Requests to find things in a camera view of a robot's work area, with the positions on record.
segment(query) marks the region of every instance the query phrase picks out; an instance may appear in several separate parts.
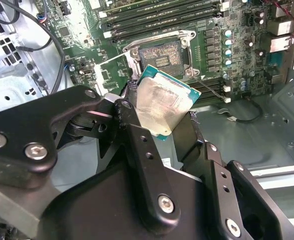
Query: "ram slot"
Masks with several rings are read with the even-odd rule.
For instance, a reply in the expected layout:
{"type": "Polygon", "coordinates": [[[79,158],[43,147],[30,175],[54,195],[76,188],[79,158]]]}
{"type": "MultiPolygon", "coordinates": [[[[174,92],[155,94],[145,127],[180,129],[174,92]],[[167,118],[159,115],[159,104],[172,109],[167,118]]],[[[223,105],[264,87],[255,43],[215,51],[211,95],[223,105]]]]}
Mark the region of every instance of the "ram slot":
{"type": "MultiPolygon", "coordinates": [[[[222,94],[222,82],[219,80],[214,80],[214,81],[206,81],[205,84],[210,87],[212,90],[214,90],[218,94],[222,94]]],[[[198,91],[201,92],[201,96],[199,100],[196,102],[197,103],[203,103],[215,99],[219,99],[211,90],[206,88],[204,85],[194,82],[190,84],[191,88],[194,88],[198,91]]]]}
{"type": "Polygon", "coordinates": [[[206,9],[199,12],[188,13],[185,15],[180,15],[177,17],[170,17],[153,24],[140,25],[136,28],[130,28],[125,31],[114,31],[111,32],[111,38],[113,42],[118,42],[125,40],[127,38],[136,37],[141,34],[146,34],[149,32],[167,30],[168,28],[174,27],[176,25],[186,24],[189,22],[196,22],[200,20],[205,20],[208,18],[216,17],[220,11],[215,8],[206,9]]]}
{"type": "Polygon", "coordinates": [[[202,4],[201,2],[199,2],[199,3],[190,4],[190,5],[185,4],[184,6],[170,8],[167,11],[161,11],[161,12],[156,12],[153,14],[143,15],[141,17],[137,17],[134,19],[130,19],[130,20],[116,23],[113,26],[111,26],[110,28],[108,28],[108,30],[122,31],[122,30],[125,30],[126,28],[133,28],[133,27],[139,26],[141,24],[145,25],[145,24],[152,23],[154,21],[159,21],[159,20],[162,20],[165,18],[178,17],[179,15],[191,14],[196,11],[210,9],[213,7],[214,7],[214,5],[212,3],[202,4]]]}
{"type": "Polygon", "coordinates": [[[107,20],[110,23],[118,23],[121,21],[129,20],[129,19],[135,19],[144,15],[148,14],[154,14],[154,13],[159,13],[161,11],[166,11],[170,8],[175,8],[175,7],[180,7],[183,5],[187,5],[190,3],[197,3],[197,2],[202,2],[203,0],[186,0],[186,1],[181,1],[181,0],[166,0],[164,2],[160,2],[158,4],[154,5],[148,5],[146,7],[142,8],[137,8],[137,9],[132,9],[130,11],[122,12],[120,14],[112,15],[105,20],[107,20]]]}

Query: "hole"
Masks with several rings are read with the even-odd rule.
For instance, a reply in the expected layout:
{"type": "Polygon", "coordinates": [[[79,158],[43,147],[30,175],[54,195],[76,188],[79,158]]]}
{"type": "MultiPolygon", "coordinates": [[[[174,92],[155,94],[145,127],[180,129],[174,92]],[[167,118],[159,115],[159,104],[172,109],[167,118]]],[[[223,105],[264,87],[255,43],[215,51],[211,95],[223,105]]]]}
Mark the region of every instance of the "hole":
{"type": "Polygon", "coordinates": [[[16,57],[17,61],[19,61],[21,59],[20,55],[17,52],[14,53],[14,56],[16,57]]]}
{"type": "Polygon", "coordinates": [[[57,131],[54,132],[54,133],[52,134],[52,136],[53,136],[53,140],[56,140],[56,138],[57,138],[57,136],[58,136],[58,132],[57,132],[57,131]]]}
{"type": "Polygon", "coordinates": [[[7,62],[7,64],[10,66],[11,65],[11,62],[9,61],[9,59],[6,57],[5,58],[5,61],[7,62]]]}
{"type": "Polygon", "coordinates": [[[14,51],[16,50],[15,46],[13,46],[12,43],[9,43],[8,46],[9,46],[9,48],[10,48],[10,50],[11,50],[12,52],[14,52],[14,51]]]}
{"type": "Polygon", "coordinates": [[[8,59],[14,64],[17,62],[17,60],[15,59],[15,57],[13,55],[8,56],[8,59]]]}
{"type": "Polygon", "coordinates": [[[227,192],[227,193],[230,192],[230,191],[229,191],[229,188],[227,188],[226,186],[223,186],[223,189],[224,189],[225,192],[227,192]]]}
{"type": "Polygon", "coordinates": [[[98,132],[103,133],[106,129],[107,129],[107,125],[102,123],[98,127],[98,132]]]}
{"type": "Polygon", "coordinates": [[[147,138],[145,136],[140,136],[140,139],[143,141],[143,142],[146,142],[147,141],[147,138]]]}
{"type": "Polygon", "coordinates": [[[152,155],[151,153],[149,153],[149,152],[146,153],[146,157],[147,157],[148,159],[150,159],[150,160],[153,159],[153,155],[152,155]]]}
{"type": "Polygon", "coordinates": [[[131,108],[130,103],[128,103],[127,101],[122,101],[121,103],[122,103],[122,105],[125,106],[126,108],[128,108],[128,109],[131,108]]]}
{"type": "Polygon", "coordinates": [[[6,55],[9,55],[11,53],[10,49],[7,46],[2,47],[3,51],[5,51],[6,55]]]}
{"type": "Polygon", "coordinates": [[[3,27],[1,26],[1,24],[0,24],[0,34],[1,33],[4,33],[5,32],[5,30],[3,29],[3,27]]]}

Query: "capacitor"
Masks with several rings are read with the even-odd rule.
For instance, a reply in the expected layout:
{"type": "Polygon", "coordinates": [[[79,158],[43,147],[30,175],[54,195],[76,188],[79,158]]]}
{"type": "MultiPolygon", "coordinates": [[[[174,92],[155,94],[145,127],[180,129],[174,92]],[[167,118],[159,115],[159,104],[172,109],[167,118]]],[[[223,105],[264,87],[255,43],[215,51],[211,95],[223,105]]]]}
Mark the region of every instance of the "capacitor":
{"type": "Polygon", "coordinates": [[[232,31],[231,31],[231,30],[225,30],[225,31],[223,31],[223,34],[224,34],[227,38],[229,38],[229,37],[231,37],[231,35],[232,35],[232,31]]]}
{"type": "Polygon", "coordinates": [[[222,73],[222,78],[225,79],[225,80],[228,80],[229,79],[229,75],[228,73],[226,73],[225,71],[222,73]]]}
{"type": "Polygon", "coordinates": [[[263,11],[257,11],[255,12],[256,17],[258,18],[263,18],[265,16],[265,13],[263,11]]]}
{"type": "Polygon", "coordinates": [[[255,50],[255,54],[258,56],[258,57],[262,57],[264,56],[264,51],[263,50],[260,50],[260,49],[256,49],[255,50]]]}
{"type": "Polygon", "coordinates": [[[263,23],[265,22],[262,18],[255,18],[255,22],[258,23],[259,25],[263,25],[263,23]]]}
{"type": "Polygon", "coordinates": [[[241,86],[246,86],[246,84],[247,84],[247,81],[246,81],[246,79],[244,79],[243,77],[240,79],[240,85],[241,86]]]}
{"type": "Polygon", "coordinates": [[[230,39],[226,39],[226,40],[224,41],[224,44],[225,44],[226,46],[230,46],[230,45],[232,44],[232,41],[231,41],[230,39]]]}
{"type": "Polygon", "coordinates": [[[253,46],[253,42],[251,40],[245,40],[245,44],[247,47],[252,47],[253,46]]]}
{"type": "Polygon", "coordinates": [[[225,49],[223,52],[225,53],[226,56],[231,55],[231,50],[230,49],[225,49]]]}
{"type": "Polygon", "coordinates": [[[225,61],[223,61],[223,63],[226,65],[226,66],[229,66],[231,65],[231,60],[230,59],[226,59],[225,61]]]}

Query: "wire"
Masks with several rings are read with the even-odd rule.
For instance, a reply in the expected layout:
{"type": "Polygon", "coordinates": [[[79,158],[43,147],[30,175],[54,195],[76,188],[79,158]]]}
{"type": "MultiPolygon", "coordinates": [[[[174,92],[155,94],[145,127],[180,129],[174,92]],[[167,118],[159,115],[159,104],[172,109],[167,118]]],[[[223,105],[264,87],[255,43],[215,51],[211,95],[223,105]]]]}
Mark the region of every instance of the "wire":
{"type": "MultiPolygon", "coordinates": [[[[14,0],[13,4],[17,7],[19,7],[19,0],[14,0]]],[[[4,24],[4,25],[10,25],[10,24],[14,24],[16,23],[20,18],[20,13],[18,11],[15,10],[15,13],[13,15],[13,18],[11,21],[3,21],[0,19],[0,24],[4,24]]]]}
{"type": "Polygon", "coordinates": [[[224,109],[226,109],[226,110],[223,111],[222,113],[219,113],[219,112],[218,112],[218,113],[219,113],[219,114],[225,114],[225,115],[228,116],[228,119],[229,119],[230,121],[237,122],[237,123],[241,123],[241,124],[250,124],[250,123],[252,123],[252,122],[254,122],[254,121],[260,119],[260,118],[263,116],[263,110],[262,110],[261,106],[260,106],[258,103],[254,102],[254,101],[253,101],[252,99],[250,99],[250,98],[246,98],[246,100],[249,101],[249,102],[250,102],[254,107],[256,107],[256,108],[258,109],[258,111],[259,111],[259,114],[258,114],[256,117],[252,118],[252,119],[249,119],[249,120],[241,120],[241,119],[238,119],[238,118],[234,117],[233,115],[231,115],[229,111],[226,111],[226,110],[227,110],[226,108],[224,108],[224,109]]]}
{"type": "Polygon", "coordinates": [[[32,16],[30,13],[28,13],[27,11],[23,10],[22,8],[20,8],[18,6],[15,6],[11,2],[9,2],[8,0],[0,0],[0,2],[10,6],[11,8],[18,11],[19,13],[26,16],[27,18],[30,18],[37,25],[39,25],[50,36],[50,38],[54,42],[54,44],[57,47],[57,50],[58,50],[58,52],[59,52],[59,54],[61,56],[61,62],[60,62],[58,75],[57,75],[56,81],[55,81],[55,83],[53,85],[53,88],[52,88],[52,91],[51,91],[51,94],[56,93],[58,91],[58,89],[59,89],[60,84],[61,84],[62,75],[63,75],[63,72],[64,72],[64,66],[65,66],[65,53],[63,52],[63,48],[62,48],[61,44],[59,43],[58,39],[44,25],[39,23],[38,20],[34,16],[32,16]]]}

